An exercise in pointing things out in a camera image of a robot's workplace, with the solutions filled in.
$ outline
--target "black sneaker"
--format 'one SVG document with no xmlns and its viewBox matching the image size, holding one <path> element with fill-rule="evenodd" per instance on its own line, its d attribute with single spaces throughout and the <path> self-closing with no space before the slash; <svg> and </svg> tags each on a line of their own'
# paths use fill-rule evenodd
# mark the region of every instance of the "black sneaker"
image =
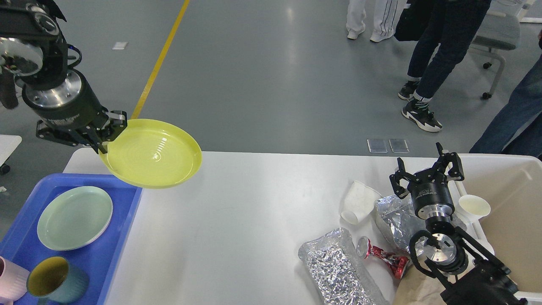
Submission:
<svg viewBox="0 0 542 305">
<path fill-rule="evenodd" d="M 416 99 L 412 99 L 403 107 L 401 113 L 403 117 L 413 121 L 419 128 L 429 132 L 439 132 L 442 125 L 435 119 L 434 112 L 429 112 L 429 109 L 418 110 L 414 108 Z"/>
<path fill-rule="evenodd" d="M 419 83 L 419 81 L 407 81 L 406 84 L 401 88 L 401 91 L 399 91 L 399 98 L 409 100 L 412 97 L 412 94 L 414 94 L 414 91 L 418 89 Z"/>
</svg>

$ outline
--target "yellow floor line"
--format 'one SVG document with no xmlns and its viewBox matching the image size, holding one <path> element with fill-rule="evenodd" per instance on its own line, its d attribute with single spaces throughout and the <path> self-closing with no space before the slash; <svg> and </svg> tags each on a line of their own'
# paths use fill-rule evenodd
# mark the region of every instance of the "yellow floor line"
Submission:
<svg viewBox="0 0 542 305">
<path fill-rule="evenodd" d="M 166 43 L 164 44 L 164 47 L 162 48 L 162 51 L 160 52 L 160 56 L 158 57 L 158 60 L 156 61 L 154 68 L 152 69 L 151 76 L 149 77 L 149 80 L 147 81 L 147 84 L 145 85 L 145 88 L 143 89 L 143 93 L 141 93 L 141 96 L 139 97 L 139 101 L 137 102 L 134 112 L 132 113 L 132 116 L 130 117 L 131 119 L 137 119 L 139 117 L 139 114 L 141 113 L 141 109 L 143 108 L 143 105 L 145 105 L 145 101 L 147 101 L 147 97 L 149 96 L 149 92 L 151 92 L 151 88 L 152 88 L 152 85 L 154 84 L 154 80 L 156 80 L 156 76 L 158 75 L 158 72 L 160 71 L 162 63 L 164 62 L 164 59 L 166 57 L 167 51 L 169 50 L 171 42 L 173 41 L 173 38 L 175 37 L 177 28 L 179 27 L 180 21 L 183 19 L 184 12 L 186 11 L 186 7 L 188 7 L 189 3 L 190 3 L 190 0 L 184 0 L 183 7 L 180 9 L 179 15 L 177 15 L 177 19 L 175 20 L 175 23 L 173 24 L 173 27 L 171 28 L 171 31 L 169 35 L 167 36 Z"/>
</svg>

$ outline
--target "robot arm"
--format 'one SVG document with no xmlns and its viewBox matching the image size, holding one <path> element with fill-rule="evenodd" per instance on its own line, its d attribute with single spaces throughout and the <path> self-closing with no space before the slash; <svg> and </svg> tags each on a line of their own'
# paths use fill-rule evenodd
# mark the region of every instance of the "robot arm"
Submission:
<svg viewBox="0 0 542 305">
<path fill-rule="evenodd" d="M 53 0 L 0 0 L 0 100 L 14 108 L 17 83 L 25 104 L 41 118 L 37 137 L 107 153 L 104 143 L 127 127 L 126 112 L 100 104 L 74 68 L 81 53 L 66 42 L 57 18 L 66 20 Z M 68 56 L 69 49 L 78 56 Z"/>
<path fill-rule="evenodd" d="M 455 208 L 448 181 L 463 180 L 463 169 L 457 153 L 444 152 L 439 143 L 437 148 L 439 158 L 431 168 L 409 174 L 398 158 L 399 169 L 390 175 L 395 194 L 404 198 L 410 193 L 416 216 L 425 220 L 427 230 L 418 231 L 410 239 L 412 263 L 420 272 L 441 282 L 445 288 L 441 297 L 448 305 L 527 304 L 526 299 L 514 297 L 518 287 L 508 277 L 510 269 L 463 229 L 451 224 Z M 449 163 L 452 166 L 446 174 Z M 402 179 L 408 181 L 406 189 L 399 184 Z M 429 270 L 420 265 L 415 250 L 422 238 L 425 238 L 423 255 Z M 465 251 L 474 257 L 475 267 L 452 284 L 444 274 L 459 275 L 467 269 Z"/>
</svg>

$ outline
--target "yellow plate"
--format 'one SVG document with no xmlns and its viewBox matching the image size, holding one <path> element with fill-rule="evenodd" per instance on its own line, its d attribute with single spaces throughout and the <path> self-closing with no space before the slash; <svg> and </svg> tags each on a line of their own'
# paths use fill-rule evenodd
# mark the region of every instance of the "yellow plate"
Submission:
<svg viewBox="0 0 542 305">
<path fill-rule="evenodd" d="M 183 183 L 202 163 L 194 138 L 179 127 L 152 119 L 128 120 L 128 127 L 100 157 L 117 178 L 144 188 Z"/>
</svg>

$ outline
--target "plate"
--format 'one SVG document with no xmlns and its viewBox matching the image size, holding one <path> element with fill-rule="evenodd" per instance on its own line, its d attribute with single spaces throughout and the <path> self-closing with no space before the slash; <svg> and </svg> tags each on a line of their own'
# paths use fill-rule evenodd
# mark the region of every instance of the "plate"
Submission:
<svg viewBox="0 0 542 305">
<path fill-rule="evenodd" d="M 202 151 L 186 131 L 153 119 L 130 119 L 100 158 L 120 180 L 144 188 L 167 188 L 192 177 Z"/>
<path fill-rule="evenodd" d="M 113 215 L 113 201 L 101 188 L 72 188 L 53 199 L 41 213 L 37 236 L 51 250 L 84 247 L 105 231 Z"/>
</svg>

